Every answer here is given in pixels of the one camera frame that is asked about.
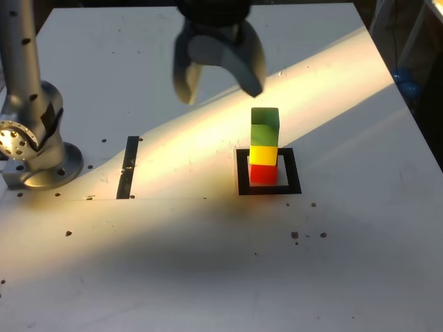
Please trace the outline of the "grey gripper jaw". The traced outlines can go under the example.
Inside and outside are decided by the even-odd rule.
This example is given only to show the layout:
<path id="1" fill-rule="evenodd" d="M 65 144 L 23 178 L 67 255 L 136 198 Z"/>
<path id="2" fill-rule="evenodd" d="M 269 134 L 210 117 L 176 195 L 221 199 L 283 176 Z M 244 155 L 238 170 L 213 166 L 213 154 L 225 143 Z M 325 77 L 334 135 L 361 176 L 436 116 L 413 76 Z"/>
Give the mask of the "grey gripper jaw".
<path id="1" fill-rule="evenodd" d="M 184 104 L 193 104 L 199 86 L 202 65 L 193 62 L 188 54 L 188 45 L 195 31 L 188 19 L 184 19 L 181 32 L 174 44 L 172 81 L 175 93 Z"/>
<path id="2" fill-rule="evenodd" d="M 224 28 L 207 27 L 188 42 L 192 62 L 228 71 L 252 97 L 264 90 L 266 60 L 260 38 L 248 21 Z"/>

